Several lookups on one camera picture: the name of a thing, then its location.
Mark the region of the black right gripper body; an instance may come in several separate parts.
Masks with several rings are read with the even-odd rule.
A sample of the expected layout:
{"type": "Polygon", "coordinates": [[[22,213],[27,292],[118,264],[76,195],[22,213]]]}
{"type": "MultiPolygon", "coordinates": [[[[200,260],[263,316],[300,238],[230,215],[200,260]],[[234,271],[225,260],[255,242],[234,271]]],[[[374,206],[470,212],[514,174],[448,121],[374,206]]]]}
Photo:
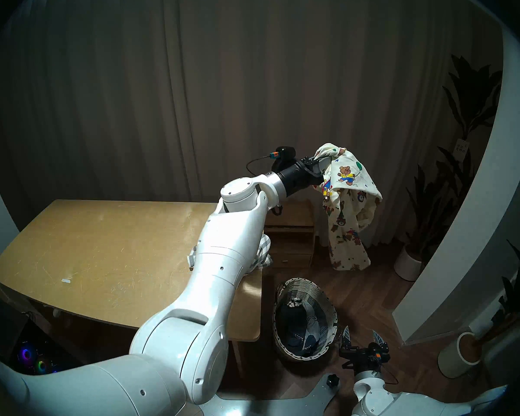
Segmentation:
{"type": "Polygon", "coordinates": [[[389,346],[379,347],[376,344],[369,344],[367,348],[341,346],[339,356],[346,359],[341,367],[352,369],[354,373],[366,371],[380,373],[382,365],[390,360],[389,346]]]}

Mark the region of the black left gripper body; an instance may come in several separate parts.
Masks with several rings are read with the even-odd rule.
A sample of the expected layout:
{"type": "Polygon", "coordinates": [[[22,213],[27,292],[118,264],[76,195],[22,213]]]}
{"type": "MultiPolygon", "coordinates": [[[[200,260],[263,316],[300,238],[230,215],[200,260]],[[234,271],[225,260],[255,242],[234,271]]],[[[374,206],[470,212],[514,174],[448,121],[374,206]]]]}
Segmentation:
{"type": "Polygon", "coordinates": [[[309,186],[322,185],[324,180],[313,180],[312,166],[326,165],[326,162],[306,162],[306,158],[301,160],[293,159],[292,163],[286,168],[277,171],[280,181],[286,192],[286,198],[289,198],[296,192],[303,190],[309,186]]]}

